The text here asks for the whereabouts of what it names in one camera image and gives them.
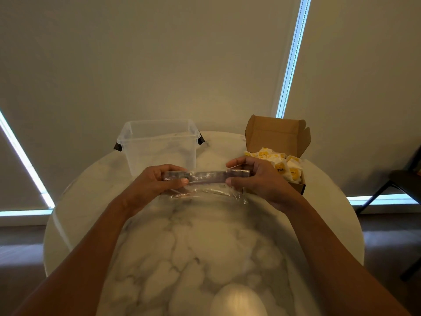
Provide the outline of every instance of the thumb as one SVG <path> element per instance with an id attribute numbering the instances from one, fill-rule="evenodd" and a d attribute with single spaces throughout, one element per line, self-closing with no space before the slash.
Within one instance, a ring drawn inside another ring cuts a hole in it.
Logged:
<path id="1" fill-rule="evenodd" d="M 229 177 L 225 181 L 225 183 L 234 188 L 241 188 L 245 187 L 248 189 L 252 189 L 254 186 L 254 176 L 252 177 Z"/>
<path id="2" fill-rule="evenodd" d="M 160 189 L 160 192 L 166 190 L 176 190 L 178 188 L 181 188 L 183 186 L 186 186 L 189 183 L 189 179 L 177 179 L 177 180 L 168 180 L 168 181 L 158 181 L 158 186 Z"/>

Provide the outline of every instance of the floor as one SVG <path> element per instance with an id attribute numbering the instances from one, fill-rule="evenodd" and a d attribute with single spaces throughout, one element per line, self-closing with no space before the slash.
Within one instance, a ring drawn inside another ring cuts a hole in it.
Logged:
<path id="1" fill-rule="evenodd" d="M 399 275 L 421 257 L 421 214 L 359 217 L 365 266 L 412 315 L 421 316 L 421 271 L 406 283 Z M 0 315 L 8 316 L 45 278 L 45 226 L 0 228 Z"/>

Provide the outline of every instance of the cardboard box lid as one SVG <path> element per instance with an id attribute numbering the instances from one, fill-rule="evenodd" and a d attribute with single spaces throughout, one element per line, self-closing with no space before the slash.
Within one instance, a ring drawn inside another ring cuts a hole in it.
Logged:
<path id="1" fill-rule="evenodd" d="M 249 152 L 262 147 L 301 157 L 311 142 L 310 128 L 304 120 L 278 119 L 252 115 L 245 128 L 245 142 Z"/>

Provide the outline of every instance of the white marble surface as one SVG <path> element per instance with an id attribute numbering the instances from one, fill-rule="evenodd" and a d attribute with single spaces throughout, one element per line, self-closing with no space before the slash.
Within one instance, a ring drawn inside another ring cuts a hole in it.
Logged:
<path id="1" fill-rule="evenodd" d="M 245 149 L 242 135 L 202 134 L 198 170 L 223 169 Z M 362 263 L 361 227 L 345 195 L 311 162 L 303 168 L 304 196 Z M 69 186 L 45 232 L 47 274 L 131 180 L 124 154 L 114 151 Z M 120 235 L 98 315 L 322 314 L 291 224 L 259 197 L 248 198 L 246 206 L 224 196 L 151 203 Z"/>

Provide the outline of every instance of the transparent storage container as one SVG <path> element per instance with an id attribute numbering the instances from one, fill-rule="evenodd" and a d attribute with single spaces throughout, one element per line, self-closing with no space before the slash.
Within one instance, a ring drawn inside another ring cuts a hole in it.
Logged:
<path id="1" fill-rule="evenodd" d="M 130 172 L 138 176 L 146 167 L 171 163 L 188 170 L 196 167 L 199 130 L 192 120 L 130 121 L 117 139 Z"/>

